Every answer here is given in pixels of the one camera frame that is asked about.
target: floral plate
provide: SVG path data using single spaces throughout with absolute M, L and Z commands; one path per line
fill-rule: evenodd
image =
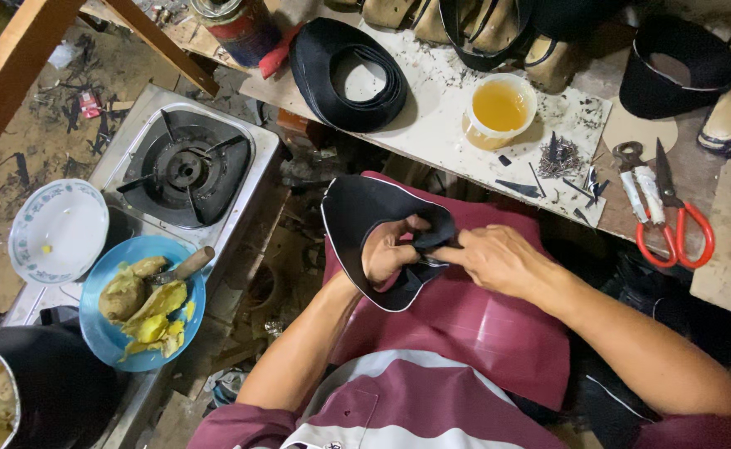
M 102 193 L 80 179 L 61 179 L 25 201 L 8 239 L 11 265 L 25 281 L 61 285 L 88 271 L 108 236 Z

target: burner grate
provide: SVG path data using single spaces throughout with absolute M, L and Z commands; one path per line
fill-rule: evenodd
M 182 228 L 218 221 L 246 176 L 251 144 L 210 117 L 161 109 L 117 191 L 134 208 Z

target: red scissors handle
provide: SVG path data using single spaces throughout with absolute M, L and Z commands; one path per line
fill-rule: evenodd
M 704 252 L 701 254 L 698 260 L 690 260 L 687 258 L 687 251 L 684 249 L 684 235 L 687 233 L 687 214 L 695 220 L 696 223 L 701 227 L 701 231 L 704 233 Z M 714 231 L 709 220 L 704 217 L 701 211 L 690 203 L 684 203 L 684 207 L 679 209 L 679 219 L 676 221 L 676 254 L 679 257 L 679 262 L 682 265 L 697 269 L 702 267 L 709 262 L 714 253 Z
M 650 212 L 648 209 L 646 209 L 646 215 L 648 217 L 651 217 Z M 651 262 L 654 266 L 667 269 L 674 265 L 676 265 L 676 262 L 679 261 L 679 254 L 676 249 L 676 243 L 675 239 L 673 237 L 673 230 L 668 226 L 667 224 L 662 223 L 662 235 L 665 237 L 665 243 L 667 244 L 668 249 L 668 258 L 667 260 L 659 259 L 657 256 L 654 256 L 651 254 L 650 251 L 648 251 L 648 247 L 646 246 L 646 227 L 642 225 L 642 223 L 637 224 L 637 233 L 636 233 L 636 239 L 637 240 L 637 247 L 640 248 L 640 252 L 642 253 L 642 256 L 646 258 L 649 262 Z

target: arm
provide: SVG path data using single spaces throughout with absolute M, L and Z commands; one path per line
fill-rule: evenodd
M 585 284 L 499 225 L 462 231 L 462 249 L 432 255 L 462 265 L 489 290 L 540 307 L 578 333 L 632 391 L 663 414 L 731 415 L 731 374 L 650 317 Z
M 363 268 L 374 283 L 388 280 L 402 264 L 419 258 L 399 238 L 430 224 L 413 216 L 383 223 L 369 235 L 363 248 Z M 271 344 L 241 385 L 236 403 L 295 412 L 315 389 L 324 373 L 360 291 L 340 271 L 321 288 L 307 308 Z

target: hand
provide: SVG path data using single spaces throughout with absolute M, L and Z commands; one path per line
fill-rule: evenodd
M 374 284 L 381 284 L 390 279 L 402 265 L 417 262 L 420 256 L 416 250 L 410 244 L 402 244 L 399 239 L 407 232 L 424 231 L 431 227 L 427 220 L 412 215 L 374 228 L 363 246 L 365 277 Z
M 462 249 L 443 247 L 430 255 L 462 265 L 482 288 L 532 303 L 537 303 L 538 293 L 554 293 L 562 271 L 568 273 L 508 226 L 491 224 L 487 228 L 460 231 L 457 241 Z

